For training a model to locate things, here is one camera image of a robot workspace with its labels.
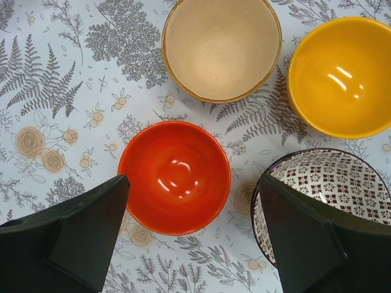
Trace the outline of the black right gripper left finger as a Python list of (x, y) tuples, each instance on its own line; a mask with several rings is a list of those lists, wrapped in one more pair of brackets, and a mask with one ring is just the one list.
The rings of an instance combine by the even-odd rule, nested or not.
[(101, 292), (128, 200), (125, 175), (1, 225), (1, 292)]

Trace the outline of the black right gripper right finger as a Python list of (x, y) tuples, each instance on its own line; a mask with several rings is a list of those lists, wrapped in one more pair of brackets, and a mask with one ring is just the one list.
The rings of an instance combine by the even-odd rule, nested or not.
[(258, 189), (284, 292), (390, 292), (390, 226), (270, 175), (261, 176)]

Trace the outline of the brown white patterned bowl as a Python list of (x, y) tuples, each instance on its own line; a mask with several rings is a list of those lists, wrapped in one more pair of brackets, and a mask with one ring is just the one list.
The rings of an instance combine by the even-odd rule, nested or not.
[(295, 151), (264, 172), (300, 193), (341, 211), (390, 224), (390, 192), (363, 159), (335, 148)]

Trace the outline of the orange bowl front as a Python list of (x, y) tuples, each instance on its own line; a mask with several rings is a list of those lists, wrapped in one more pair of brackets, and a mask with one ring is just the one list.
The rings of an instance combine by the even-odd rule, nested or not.
[(170, 236), (210, 224), (231, 187), (225, 151), (209, 132), (185, 121), (159, 122), (136, 134), (122, 153), (118, 173), (130, 182), (130, 215)]

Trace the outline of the yellow bowl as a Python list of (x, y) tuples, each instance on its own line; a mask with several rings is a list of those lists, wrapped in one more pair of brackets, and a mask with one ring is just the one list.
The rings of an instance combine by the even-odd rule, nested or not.
[(362, 17), (328, 21), (296, 48), (288, 97), (309, 126), (360, 139), (390, 127), (390, 26)]

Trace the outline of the beige bowl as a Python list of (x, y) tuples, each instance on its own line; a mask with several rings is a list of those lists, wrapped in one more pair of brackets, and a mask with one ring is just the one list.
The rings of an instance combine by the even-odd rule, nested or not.
[(178, 1), (162, 35), (172, 79), (209, 103), (256, 91), (276, 67), (281, 47), (280, 22), (268, 1)]

